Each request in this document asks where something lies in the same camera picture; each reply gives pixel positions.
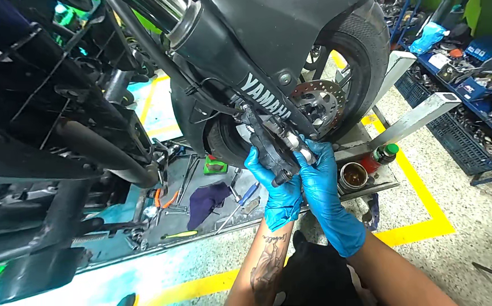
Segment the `tattoo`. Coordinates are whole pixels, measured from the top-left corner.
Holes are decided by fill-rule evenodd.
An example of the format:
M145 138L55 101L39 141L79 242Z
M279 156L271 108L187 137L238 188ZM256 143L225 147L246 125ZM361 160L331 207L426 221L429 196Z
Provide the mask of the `tattoo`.
M280 237L267 237L265 239L265 249L257 262L257 266L251 270L250 285L254 291L254 299L257 305L272 305L274 301L268 300L273 295L277 284L277 277L282 270L285 254L277 247L277 242L285 241L287 233Z
M283 234L283 235L282 235L282 236L280 236L280 237L267 237L267 236L265 236L265 235L263 235L262 237L265 239L265 242L267 242L267 243L271 243L271 242L276 242L276 241L278 241L278 240L286 240L286 235L287 235L287 234L285 233L285 234Z

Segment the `metal cup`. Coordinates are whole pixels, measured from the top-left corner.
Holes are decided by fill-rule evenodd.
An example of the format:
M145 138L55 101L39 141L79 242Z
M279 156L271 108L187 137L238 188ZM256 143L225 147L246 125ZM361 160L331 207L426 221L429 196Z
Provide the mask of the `metal cup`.
M347 191L356 191L367 184L368 177L367 170L362 165L351 162L342 166L338 183Z

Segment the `blue nitrile glove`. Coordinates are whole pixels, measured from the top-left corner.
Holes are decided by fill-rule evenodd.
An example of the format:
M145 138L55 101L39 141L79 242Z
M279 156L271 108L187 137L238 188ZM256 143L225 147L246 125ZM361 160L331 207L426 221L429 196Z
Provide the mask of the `blue nitrile glove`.
M269 199L265 206L265 222L270 231L276 231L289 221L297 220L303 202L299 176L295 175L289 182L274 188L271 182L275 175L259 163L259 151L254 146L251 147L244 165L269 191Z
M365 227L345 211L338 198L337 163L331 143L317 143L309 139L305 142L318 156L316 163L308 165L302 154L294 152L301 166L299 174L303 180L306 201L338 254L352 256L365 243Z

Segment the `plastic crate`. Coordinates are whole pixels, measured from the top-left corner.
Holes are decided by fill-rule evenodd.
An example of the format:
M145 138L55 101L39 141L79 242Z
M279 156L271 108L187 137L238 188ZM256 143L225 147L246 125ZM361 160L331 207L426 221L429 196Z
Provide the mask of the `plastic crate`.
M405 71L399 80L395 82L395 88L399 90L401 95L403 95L409 105L413 108L431 95L429 90L421 85L408 71Z
M427 124L433 136L467 175L492 170L492 159L486 150L448 113Z
M408 71L395 82L395 87L413 108L431 95ZM446 113L426 126L467 175L492 170L490 155L454 117Z

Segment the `workshop floor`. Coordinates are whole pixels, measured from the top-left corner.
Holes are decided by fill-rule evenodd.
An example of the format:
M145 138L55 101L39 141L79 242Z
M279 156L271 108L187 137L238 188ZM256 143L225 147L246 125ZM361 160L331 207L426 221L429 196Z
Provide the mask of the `workshop floor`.
M410 110L395 88L384 96L378 107L391 124ZM372 124L368 124L367 129L371 136L378 133ZM397 252L423 270L458 304L492 305L491 283L471 265L474 261L492 268L492 184L471 187L470 177L461 171L425 127L400 141L399 146L406 156L405 162L392 163L391 167L401 185L379 193L380 223L377 232L390 233L387 231L399 229L391 232L396 237L386 243L389 241L394 245ZM406 160L412 165L412 170L406 167ZM419 178L411 173L414 169ZM434 201L425 204L431 198L429 194ZM346 201L343 205L358 217L367 210L361 200ZM449 234L440 235L438 223L433 223L432 228L411 226L433 218L426 205L440 207L444 213L442 218L446 216L451 225L447 231ZM326 244L312 215L302 215L295 228L301 228L311 242ZM179 301L183 305L222 304L236 275L233 270L240 268L254 235L254 228L244 229L159 255L167 260L157 276L161 286L154 288L152 297L143 299L141 296L141 301L151 300L152 305L165 301ZM293 252L290 246L288 255ZM159 256L153 257L154 264L159 262Z

